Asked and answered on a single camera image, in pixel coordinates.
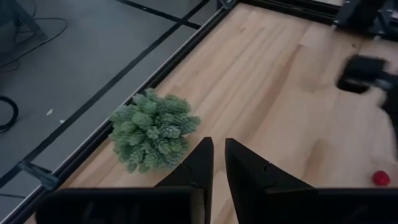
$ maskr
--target small red object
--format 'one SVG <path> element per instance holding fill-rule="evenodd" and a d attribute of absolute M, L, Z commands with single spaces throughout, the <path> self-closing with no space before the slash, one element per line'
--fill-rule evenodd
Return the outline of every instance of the small red object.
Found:
<path fill-rule="evenodd" d="M 390 181 L 390 177 L 383 170 L 379 170 L 373 174 L 373 182 L 377 186 L 388 186 Z"/>

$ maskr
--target green plant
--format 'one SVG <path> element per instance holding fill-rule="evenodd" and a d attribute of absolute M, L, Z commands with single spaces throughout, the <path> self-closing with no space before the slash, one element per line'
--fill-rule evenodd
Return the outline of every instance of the green plant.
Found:
<path fill-rule="evenodd" d="M 153 89 L 133 96 L 112 116 L 114 152 L 128 172 L 148 172 L 177 166 L 188 149 L 184 135 L 196 131 L 200 118 L 190 116 L 186 100 L 167 95 L 160 98 Z"/>

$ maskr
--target gray floor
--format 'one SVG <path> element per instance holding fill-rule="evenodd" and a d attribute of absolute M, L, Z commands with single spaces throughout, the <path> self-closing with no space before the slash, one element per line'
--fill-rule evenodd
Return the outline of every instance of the gray floor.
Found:
<path fill-rule="evenodd" d="M 175 23 L 114 0 L 36 0 L 36 17 L 62 17 L 66 31 L 54 41 L 20 60 L 13 73 L 0 74 L 0 95 L 15 100 L 19 120 L 0 134 L 0 176 L 16 165 L 52 131 L 89 100 L 131 60 Z M 183 17 L 200 0 L 134 0 Z M 32 11 L 29 0 L 21 0 Z M 190 22 L 203 24 L 215 1 L 197 12 Z M 62 23 L 39 23 L 51 36 Z M 56 169 L 136 88 L 164 63 L 195 30 L 181 26 L 74 122 L 34 164 Z M 28 196 L 39 181 L 20 172 L 0 194 Z M 0 196 L 0 220 L 22 199 Z"/>

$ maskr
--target wooden table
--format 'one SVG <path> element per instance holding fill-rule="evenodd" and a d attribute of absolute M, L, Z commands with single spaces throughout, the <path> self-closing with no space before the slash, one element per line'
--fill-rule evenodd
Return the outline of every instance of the wooden table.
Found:
<path fill-rule="evenodd" d="M 215 144 L 212 223 L 237 223 L 224 166 L 224 139 L 239 142 L 316 187 L 373 187 L 382 169 L 398 186 L 395 142 L 382 92 L 334 86 L 347 57 L 398 63 L 398 44 L 374 42 L 297 17 L 239 4 L 157 87 L 186 98 L 203 120 L 189 136 Z M 167 173 L 128 174 L 108 140 L 63 187 L 153 186 Z"/>

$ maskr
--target red ball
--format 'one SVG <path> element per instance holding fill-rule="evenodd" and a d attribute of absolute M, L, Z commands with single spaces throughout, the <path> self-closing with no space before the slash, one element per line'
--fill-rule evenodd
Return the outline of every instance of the red ball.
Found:
<path fill-rule="evenodd" d="M 390 177 L 383 170 L 379 170 L 373 174 L 373 182 L 377 186 L 385 186 L 386 187 L 390 184 L 390 181 L 391 181 Z"/>

